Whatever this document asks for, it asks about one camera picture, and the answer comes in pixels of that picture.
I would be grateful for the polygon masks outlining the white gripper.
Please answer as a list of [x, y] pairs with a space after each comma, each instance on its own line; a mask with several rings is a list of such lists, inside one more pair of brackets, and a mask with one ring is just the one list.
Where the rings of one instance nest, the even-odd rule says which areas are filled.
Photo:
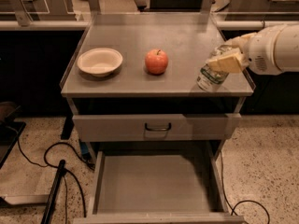
[[241, 73], [246, 67], [258, 75], [279, 75], [274, 51], [277, 37], [280, 33], [278, 26], [267, 27], [258, 33], [248, 33], [228, 39], [224, 45], [227, 51], [211, 57], [207, 65], [215, 72]]

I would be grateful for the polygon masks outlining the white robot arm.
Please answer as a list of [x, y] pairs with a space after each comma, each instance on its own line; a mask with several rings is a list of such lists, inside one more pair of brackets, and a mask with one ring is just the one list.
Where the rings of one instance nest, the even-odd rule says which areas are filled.
[[206, 61], [215, 72], [257, 75], [299, 71], [299, 24], [281, 24], [227, 40]]

